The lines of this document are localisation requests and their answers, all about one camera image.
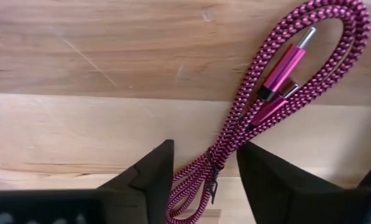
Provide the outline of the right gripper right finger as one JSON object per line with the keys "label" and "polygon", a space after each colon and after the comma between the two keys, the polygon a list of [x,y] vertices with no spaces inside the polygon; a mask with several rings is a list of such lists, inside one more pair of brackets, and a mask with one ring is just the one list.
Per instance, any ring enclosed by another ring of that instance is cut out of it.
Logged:
{"label": "right gripper right finger", "polygon": [[236,156],[256,224],[369,224],[368,190],[342,188],[251,142]]}

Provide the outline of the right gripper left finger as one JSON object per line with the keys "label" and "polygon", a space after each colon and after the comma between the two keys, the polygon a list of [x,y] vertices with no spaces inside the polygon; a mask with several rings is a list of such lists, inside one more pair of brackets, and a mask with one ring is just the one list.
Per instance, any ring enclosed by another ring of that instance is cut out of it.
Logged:
{"label": "right gripper left finger", "polygon": [[106,224],[165,224],[173,160],[174,141],[167,139],[98,187],[109,192],[103,200]]}

